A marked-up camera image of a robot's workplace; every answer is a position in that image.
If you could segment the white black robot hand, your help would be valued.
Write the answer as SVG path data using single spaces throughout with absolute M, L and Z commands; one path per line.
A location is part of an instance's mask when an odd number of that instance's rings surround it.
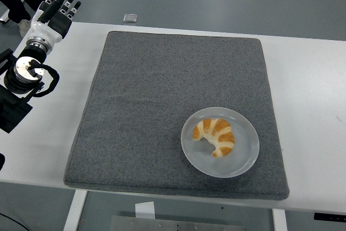
M 44 0 L 31 21 L 28 42 L 49 46 L 60 42 L 67 35 L 80 6 L 81 2 L 75 0 Z

